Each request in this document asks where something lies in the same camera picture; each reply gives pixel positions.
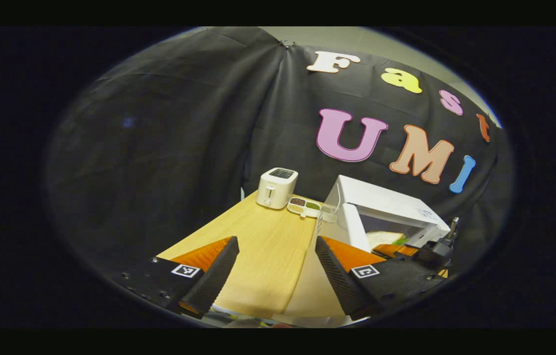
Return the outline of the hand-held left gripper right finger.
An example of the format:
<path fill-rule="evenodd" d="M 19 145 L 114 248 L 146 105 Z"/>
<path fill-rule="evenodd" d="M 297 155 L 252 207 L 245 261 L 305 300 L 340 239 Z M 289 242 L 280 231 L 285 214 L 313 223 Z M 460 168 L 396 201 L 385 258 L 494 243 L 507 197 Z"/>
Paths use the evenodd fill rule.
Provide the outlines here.
<path fill-rule="evenodd" d="M 383 317 L 423 300 L 446 281 L 445 269 L 428 269 L 412 257 L 384 258 L 325 236 L 315 253 L 345 315 Z"/>

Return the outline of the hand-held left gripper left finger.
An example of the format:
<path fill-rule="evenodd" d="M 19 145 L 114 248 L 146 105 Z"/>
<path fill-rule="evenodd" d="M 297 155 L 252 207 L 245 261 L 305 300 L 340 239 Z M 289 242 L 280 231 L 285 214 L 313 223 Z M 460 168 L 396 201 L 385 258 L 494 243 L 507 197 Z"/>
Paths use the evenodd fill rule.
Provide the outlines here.
<path fill-rule="evenodd" d="M 113 281 L 170 312 L 201 319 L 228 280 L 239 253 L 236 236 L 174 258 L 152 257 Z"/>

